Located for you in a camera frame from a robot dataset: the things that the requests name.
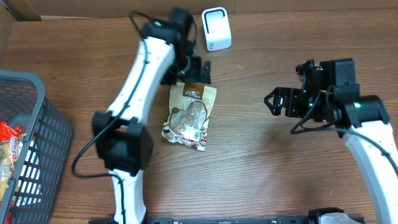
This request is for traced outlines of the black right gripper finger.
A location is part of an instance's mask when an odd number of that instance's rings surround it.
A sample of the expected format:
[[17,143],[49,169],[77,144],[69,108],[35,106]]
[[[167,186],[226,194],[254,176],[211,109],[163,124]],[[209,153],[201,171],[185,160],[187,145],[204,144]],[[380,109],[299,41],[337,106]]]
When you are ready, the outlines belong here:
[[273,98],[273,97],[275,97],[275,96],[278,96],[278,95],[279,95],[279,90],[280,90],[279,87],[275,88],[275,89],[272,90],[268,95],[266,95],[264,98],[265,98],[265,99],[270,99],[270,98]]
[[264,103],[274,116],[281,115],[282,106],[278,96],[266,96],[264,98]]

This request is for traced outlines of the brown Pantree snack pouch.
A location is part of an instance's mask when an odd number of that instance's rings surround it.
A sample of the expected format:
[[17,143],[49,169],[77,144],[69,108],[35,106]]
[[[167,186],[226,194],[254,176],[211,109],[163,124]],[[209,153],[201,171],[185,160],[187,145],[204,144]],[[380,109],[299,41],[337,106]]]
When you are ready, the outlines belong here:
[[170,114],[163,124],[162,136],[168,142],[204,151],[216,93],[216,88],[201,83],[173,85],[169,97]]

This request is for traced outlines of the orange biscuit packet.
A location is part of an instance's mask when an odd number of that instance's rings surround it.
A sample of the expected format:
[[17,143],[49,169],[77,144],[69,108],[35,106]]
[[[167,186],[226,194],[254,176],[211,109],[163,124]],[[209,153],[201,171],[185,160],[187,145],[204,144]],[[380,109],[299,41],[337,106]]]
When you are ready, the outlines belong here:
[[26,136],[22,126],[10,127],[1,122],[1,205],[5,205],[5,192],[10,187],[9,179],[14,175],[17,160]]

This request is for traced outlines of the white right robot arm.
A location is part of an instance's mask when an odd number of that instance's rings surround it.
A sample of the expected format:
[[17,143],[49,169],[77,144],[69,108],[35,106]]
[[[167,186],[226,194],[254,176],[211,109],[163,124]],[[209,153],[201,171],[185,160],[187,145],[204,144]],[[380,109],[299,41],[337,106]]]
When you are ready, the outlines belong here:
[[333,131],[353,155],[379,223],[397,223],[397,147],[376,95],[362,96],[351,58],[296,65],[301,88],[277,87],[264,98],[274,116],[299,118],[291,134]]

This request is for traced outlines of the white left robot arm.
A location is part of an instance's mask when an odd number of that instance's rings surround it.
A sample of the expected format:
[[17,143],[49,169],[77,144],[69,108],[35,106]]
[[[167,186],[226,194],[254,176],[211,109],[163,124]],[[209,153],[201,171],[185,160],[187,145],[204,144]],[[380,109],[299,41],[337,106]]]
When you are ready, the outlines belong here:
[[190,12],[177,7],[166,21],[149,17],[137,30],[138,52],[121,91],[107,112],[93,117],[96,152],[114,185],[112,223],[145,220],[143,174],[154,148],[146,125],[158,87],[211,82],[210,62],[194,54],[196,41],[188,38],[196,27]]

